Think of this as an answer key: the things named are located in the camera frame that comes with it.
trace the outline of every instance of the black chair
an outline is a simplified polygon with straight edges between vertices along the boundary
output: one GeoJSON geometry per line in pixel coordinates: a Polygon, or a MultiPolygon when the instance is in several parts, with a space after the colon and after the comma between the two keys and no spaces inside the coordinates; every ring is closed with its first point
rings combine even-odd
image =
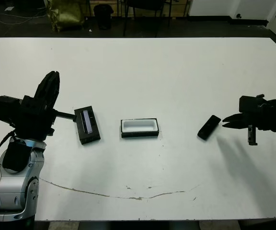
{"type": "Polygon", "coordinates": [[[158,29],[162,19],[162,10],[165,5],[165,2],[166,0],[125,0],[125,24],[124,24],[123,36],[125,36],[125,31],[127,27],[126,24],[127,24],[128,10],[129,10],[129,7],[132,7],[134,18],[136,18],[135,8],[155,11],[155,17],[156,17],[157,11],[161,11],[160,20],[159,20],[157,30],[156,30],[156,35],[155,35],[155,37],[157,37],[158,29]]]}

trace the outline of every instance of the table surface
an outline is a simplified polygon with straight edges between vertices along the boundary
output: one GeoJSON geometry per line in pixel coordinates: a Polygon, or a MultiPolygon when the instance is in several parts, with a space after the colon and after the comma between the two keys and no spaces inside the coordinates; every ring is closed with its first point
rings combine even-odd
{"type": "MultiPolygon", "coordinates": [[[[55,109],[92,105],[101,140],[82,146],[76,124],[56,119],[37,220],[276,217],[276,133],[257,131],[256,147],[222,124],[196,136],[242,95],[276,98],[270,38],[0,38],[0,95],[33,96],[52,70],[55,109]],[[121,138],[121,119],[153,117],[158,138],[121,138]]],[[[0,141],[11,130],[0,121],[0,141]]]]}

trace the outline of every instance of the black box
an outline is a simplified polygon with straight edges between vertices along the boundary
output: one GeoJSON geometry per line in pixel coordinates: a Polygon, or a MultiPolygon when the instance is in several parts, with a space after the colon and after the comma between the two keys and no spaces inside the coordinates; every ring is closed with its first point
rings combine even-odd
{"type": "Polygon", "coordinates": [[[101,139],[92,106],[74,110],[81,144],[101,139]]]}

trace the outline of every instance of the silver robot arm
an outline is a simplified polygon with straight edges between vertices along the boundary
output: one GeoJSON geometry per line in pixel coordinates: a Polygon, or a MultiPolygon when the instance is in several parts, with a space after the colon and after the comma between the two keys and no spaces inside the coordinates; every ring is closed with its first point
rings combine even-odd
{"type": "Polygon", "coordinates": [[[5,163],[7,154],[11,154],[9,157],[13,157],[14,161],[16,157],[20,157],[15,148],[8,153],[7,149],[0,158],[0,222],[30,218],[35,215],[37,208],[39,174],[44,165],[43,152],[46,144],[20,138],[11,138],[10,144],[15,141],[19,146],[29,147],[30,153],[25,167],[20,172],[5,163]]]}

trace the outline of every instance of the crack line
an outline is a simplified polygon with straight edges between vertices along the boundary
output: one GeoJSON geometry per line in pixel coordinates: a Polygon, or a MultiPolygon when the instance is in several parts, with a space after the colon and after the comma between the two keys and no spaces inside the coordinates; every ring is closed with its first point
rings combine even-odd
{"type": "Polygon", "coordinates": [[[170,192],[170,193],[161,193],[161,194],[158,194],[158,195],[154,195],[154,196],[151,196],[151,197],[121,197],[121,196],[111,196],[111,195],[104,195],[104,194],[100,194],[100,193],[93,193],[93,192],[88,192],[88,191],[83,191],[83,190],[78,190],[78,189],[75,189],[75,188],[67,188],[67,187],[64,187],[64,186],[61,186],[61,185],[58,185],[58,184],[55,184],[53,182],[49,182],[45,179],[42,179],[41,177],[39,178],[40,180],[44,181],[44,182],[47,182],[49,184],[52,184],[58,188],[63,188],[63,189],[67,189],[67,190],[71,190],[71,191],[74,191],[74,192],[79,192],[79,193],[87,193],[87,194],[91,194],[91,195],[97,195],[97,196],[104,196],[104,197],[110,197],[110,198],[118,198],[118,199],[134,199],[134,200],[142,200],[142,199],[152,199],[152,198],[155,198],[155,197],[158,197],[158,196],[162,196],[162,195],[169,195],[169,194],[174,194],[174,193],[185,193],[185,192],[190,192],[192,191],[193,189],[195,188],[198,188],[201,184],[198,184],[197,186],[191,188],[190,190],[188,191],[176,191],[176,192],[170,192]]]}

